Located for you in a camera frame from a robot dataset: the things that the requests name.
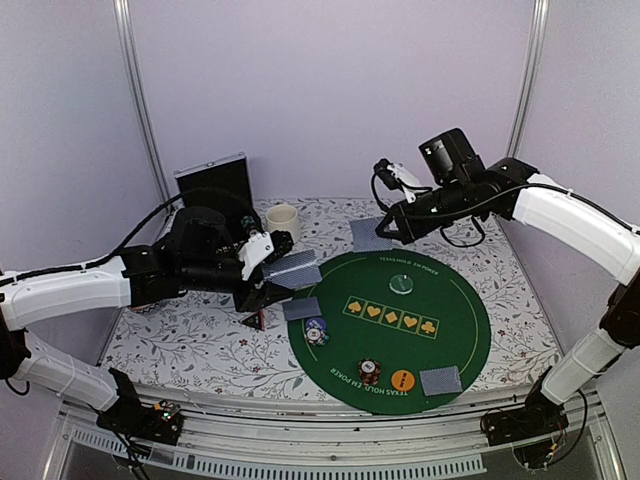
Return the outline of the blue playing card deck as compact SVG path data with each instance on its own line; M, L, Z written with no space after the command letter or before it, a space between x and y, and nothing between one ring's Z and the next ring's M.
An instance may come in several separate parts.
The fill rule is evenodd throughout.
M289 289L304 288L322 280L313 250L289 254L272 264L263 264L262 272L266 281Z

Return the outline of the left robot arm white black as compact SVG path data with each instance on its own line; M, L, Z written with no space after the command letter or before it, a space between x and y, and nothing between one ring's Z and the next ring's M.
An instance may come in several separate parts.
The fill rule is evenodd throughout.
M129 377L75 359L43 342L29 326L39 321L101 308L144 307L189 291L227 293L239 312L254 313L292 296L292 290L264 279L261 267L286 254L294 240L287 231L269 232L253 206L224 189L211 196L241 208L230 221L206 206L179 209L166 234L151 245L122 242L111 253L84 263L1 277L1 378L29 381L110 415L128 434L148 426Z

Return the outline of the dealt playing card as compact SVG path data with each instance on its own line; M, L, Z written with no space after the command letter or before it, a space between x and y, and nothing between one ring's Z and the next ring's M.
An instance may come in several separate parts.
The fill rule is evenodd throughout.
M463 391L457 366L421 370L419 377L425 396L461 393Z
M321 308L316 297L293 299L283 303L282 308L287 322L321 315Z

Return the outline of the small poker chip stack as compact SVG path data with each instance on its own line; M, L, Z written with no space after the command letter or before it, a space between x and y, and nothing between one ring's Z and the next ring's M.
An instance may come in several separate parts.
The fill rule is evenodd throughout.
M310 327L305 331L305 339L312 346L324 346L329 341L329 335L324 328Z

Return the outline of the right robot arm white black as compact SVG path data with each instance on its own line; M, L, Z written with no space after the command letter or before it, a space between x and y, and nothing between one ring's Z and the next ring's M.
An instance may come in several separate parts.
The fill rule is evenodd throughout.
M518 412L517 427L537 436L554 422L555 407L639 344L639 229L516 158L485 166L459 128L424 142L419 151L434 187L385 158L373 167L374 180L404 195L380 206L385 216L376 228L379 237L410 244L458 220L495 214L556 238L617 283L599 325L536 381Z

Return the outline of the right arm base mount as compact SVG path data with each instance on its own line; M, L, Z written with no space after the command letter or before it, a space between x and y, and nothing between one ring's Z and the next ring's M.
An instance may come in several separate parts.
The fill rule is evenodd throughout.
M545 397L527 399L518 408L487 412L480 420L480 429L490 446L559 433L568 426L563 407Z

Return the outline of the purple small blind button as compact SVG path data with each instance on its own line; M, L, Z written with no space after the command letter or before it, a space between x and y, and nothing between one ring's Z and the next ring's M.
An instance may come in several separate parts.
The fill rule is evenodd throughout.
M305 329L317 329L320 331L327 331L327 323L322 317L311 317L306 320Z

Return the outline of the clear dealer button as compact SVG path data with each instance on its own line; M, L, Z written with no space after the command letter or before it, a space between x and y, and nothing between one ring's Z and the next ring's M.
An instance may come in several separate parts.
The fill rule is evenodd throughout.
M398 295L408 295L414 289L414 281L407 274L397 274L389 280L389 289Z

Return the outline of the black triangular button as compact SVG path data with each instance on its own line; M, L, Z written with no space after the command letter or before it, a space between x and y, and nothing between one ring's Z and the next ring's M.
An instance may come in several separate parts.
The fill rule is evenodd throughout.
M244 318L241 323L247 327L253 328L255 330L264 331L265 330L265 321L264 321L264 312L259 310L254 312Z

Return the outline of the orange big blind button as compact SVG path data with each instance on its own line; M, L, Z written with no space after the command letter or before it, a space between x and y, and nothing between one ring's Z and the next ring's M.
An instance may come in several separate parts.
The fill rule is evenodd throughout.
M412 372L401 369L392 374L391 384L396 391L409 392L415 387L416 379Z

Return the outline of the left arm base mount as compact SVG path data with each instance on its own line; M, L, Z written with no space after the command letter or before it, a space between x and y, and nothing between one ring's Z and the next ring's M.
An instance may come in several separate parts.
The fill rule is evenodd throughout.
M145 406L139 400L118 399L106 411L99 411L98 427L155 443L176 446L184 424L180 408L166 400Z

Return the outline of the aluminium poker chip case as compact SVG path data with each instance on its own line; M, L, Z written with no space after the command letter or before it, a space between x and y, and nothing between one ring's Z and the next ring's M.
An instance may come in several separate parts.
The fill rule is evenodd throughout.
M174 179L186 207L203 206L217 210L235 242L247 238L241 224L253 206L247 156L238 152L199 165L175 170Z

